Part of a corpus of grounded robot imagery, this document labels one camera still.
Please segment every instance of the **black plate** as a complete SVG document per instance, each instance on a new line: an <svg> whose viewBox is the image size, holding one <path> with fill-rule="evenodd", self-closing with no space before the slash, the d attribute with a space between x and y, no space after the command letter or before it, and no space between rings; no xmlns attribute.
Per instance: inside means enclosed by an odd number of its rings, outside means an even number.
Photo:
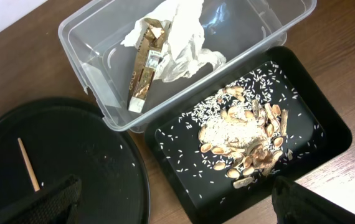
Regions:
<svg viewBox="0 0 355 224"><path fill-rule="evenodd" d="M273 175L266 178L254 173L255 182L237 190L232 186L234 180L228 179L225 172L211 169L212 162L221 159L219 156L214 157L211 152L196 153L201 127L192 119L193 107L232 82L246 85L246 89L254 86L255 94L261 94L264 89L259 82L252 83L259 74L266 74L264 78L273 82L266 87L273 89L273 93L269 91L271 104L289 110L288 141L283 144L285 155L276 163ZM231 102L222 102L220 107L228 108ZM295 55L284 47L252 58L236 71L199 90L185 103L151 122L145 138L194 223L220 223L232 218L269 196L276 176L295 180L345 151L352 141L348 127ZM290 161L286 157L289 149L294 157Z"/></svg>
<svg viewBox="0 0 355 224"><path fill-rule="evenodd" d="M107 127L96 106L51 98L0 119L0 209L34 194L17 138L42 188L69 174L82 180L80 223L148 223L149 185L140 154L127 133Z"/></svg>

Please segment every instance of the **black rectangular tray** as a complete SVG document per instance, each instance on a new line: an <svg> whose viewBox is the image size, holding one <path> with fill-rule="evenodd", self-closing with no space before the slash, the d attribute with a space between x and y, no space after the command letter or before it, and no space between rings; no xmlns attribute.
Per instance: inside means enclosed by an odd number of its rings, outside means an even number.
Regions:
<svg viewBox="0 0 355 224"><path fill-rule="evenodd" d="M213 162L226 158L198 152L197 134L201 127L192 120L193 107L232 82L246 89L254 86L257 94L260 86L252 81L259 74L267 74L265 78L273 82L267 87L273 89L270 99L261 98L289 110L288 136L282 146L284 155L272 175L264 177L256 172L253 183L234 189L234 179L225 176L227 169L212 169ZM231 102L223 102L221 107L228 107ZM347 150L352 135L293 52L275 47L198 90L151 122L145 139L191 221L221 223L269 196L276 176L296 180ZM286 156L289 149L293 151L292 160Z"/></svg>

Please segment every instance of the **wooden table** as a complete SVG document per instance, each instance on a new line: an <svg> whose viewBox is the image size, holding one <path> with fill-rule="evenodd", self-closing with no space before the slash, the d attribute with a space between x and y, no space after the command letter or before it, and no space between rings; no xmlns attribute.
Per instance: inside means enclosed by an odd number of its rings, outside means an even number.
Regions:
<svg viewBox="0 0 355 224"><path fill-rule="evenodd" d="M48 0L0 33L0 116L47 96L95 103L75 76L57 36L59 24L88 0ZM288 32L291 48L352 130L348 151L298 182L355 213L355 0L319 0L312 15ZM146 163L151 186L151 222L187 223L172 188L146 148L132 134ZM271 198L229 223L276 223Z"/></svg>

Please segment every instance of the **paper towel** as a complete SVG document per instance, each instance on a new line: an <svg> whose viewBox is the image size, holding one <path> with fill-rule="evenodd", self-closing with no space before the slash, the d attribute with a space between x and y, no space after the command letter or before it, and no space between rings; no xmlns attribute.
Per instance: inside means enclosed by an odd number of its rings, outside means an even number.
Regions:
<svg viewBox="0 0 355 224"><path fill-rule="evenodd" d="M204 28L199 22L204 0L166 0L153 12L136 21L135 28L125 37L122 45L136 47L147 30L144 18L161 21L168 39L163 45L163 60L157 66L154 79L172 82L192 77L202 66L210 63L215 69L226 63L220 52L203 49Z"/></svg>

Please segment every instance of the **clear plastic bin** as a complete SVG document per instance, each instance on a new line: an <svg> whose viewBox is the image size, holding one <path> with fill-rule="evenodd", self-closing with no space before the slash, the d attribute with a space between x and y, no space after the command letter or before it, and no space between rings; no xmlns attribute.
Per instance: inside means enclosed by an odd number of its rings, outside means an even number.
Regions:
<svg viewBox="0 0 355 224"><path fill-rule="evenodd" d="M120 45L135 21L163 0L96 0L59 27L60 41L84 90L89 87L115 131L144 131L145 125L187 99L198 88L227 74L253 54L283 45L286 31L308 16L316 0L205 0L200 22L203 48L219 51L227 63L216 71L201 68L192 78L151 85L143 113L127 110L128 86L136 58L134 47Z"/></svg>

